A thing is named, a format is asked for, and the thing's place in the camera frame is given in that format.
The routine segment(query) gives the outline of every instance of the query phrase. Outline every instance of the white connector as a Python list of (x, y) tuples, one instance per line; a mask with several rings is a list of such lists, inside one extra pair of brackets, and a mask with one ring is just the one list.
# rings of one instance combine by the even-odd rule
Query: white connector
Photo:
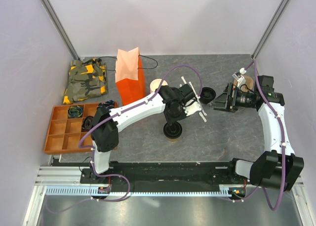
[(241, 73), (234, 73), (233, 78), (237, 81), (237, 87), (241, 87), (243, 84), (246, 83), (246, 78)]
[(239, 70), (239, 72), (240, 72), (240, 74), (243, 75), (243, 74), (246, 74), (247, 71), (246, 71), (245, 68), (243, 67), (243, 68), (241, 68), (241, 69)]

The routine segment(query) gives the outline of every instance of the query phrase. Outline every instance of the wooden tray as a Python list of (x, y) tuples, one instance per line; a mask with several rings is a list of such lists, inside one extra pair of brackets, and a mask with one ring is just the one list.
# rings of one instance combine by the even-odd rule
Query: wooden tray
[[(78, 143), (86, 134), (86, 132), (82, 132), (81, 129), (83, 120), (87, 116), (95, 115), (98, 104), (99, 103), (54, 106), (47, 131), (44, 153), (60, 154), (91, 151), (90, 148), (79, 149)], [(83, 107), (83, 117), (68, 118), (68, 108), (77, 105)], [(88, 136), (82, 145), (92, 145), (91, 137)]]

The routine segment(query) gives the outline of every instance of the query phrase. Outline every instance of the white wall panel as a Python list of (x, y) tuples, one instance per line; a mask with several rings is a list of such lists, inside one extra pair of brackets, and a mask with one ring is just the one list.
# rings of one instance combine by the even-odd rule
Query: white wall panel
[(71, 57), (40, 0), (0, 0), (0, 18), (0, 225), (20, 226)]
[(79, 56), (252, 53), (281, 0), (50, 0)]
[(284, 94), (285, 122), (316, 209), (316, 0), (291, 0), (258, 57), (260, 72)]

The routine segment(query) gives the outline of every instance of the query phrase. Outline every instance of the round black container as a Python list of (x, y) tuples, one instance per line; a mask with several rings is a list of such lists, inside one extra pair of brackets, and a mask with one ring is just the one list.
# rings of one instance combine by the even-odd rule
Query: round black container
[(175, 142), (182, 134), (182, 126), (178, 122), (166, 123), (163, 127), (163, 133), (169, 141)]
[(203, 87), (199, 101), (203, 104), (208, 104), (213, 99), (215, 99), (215, 97), (216, 97), (216, 92), (214, 89), (210, 87)]

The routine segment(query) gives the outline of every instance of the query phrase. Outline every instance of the camouflage bag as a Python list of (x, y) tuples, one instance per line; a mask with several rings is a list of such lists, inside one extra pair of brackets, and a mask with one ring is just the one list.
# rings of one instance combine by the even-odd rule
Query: camouflage bag
[(95, 59), (87, 62), (73, 60), (69, 68), (69, 83), (63, 104), (72, 104), (105, 94), (106, 82), (105, 65)]

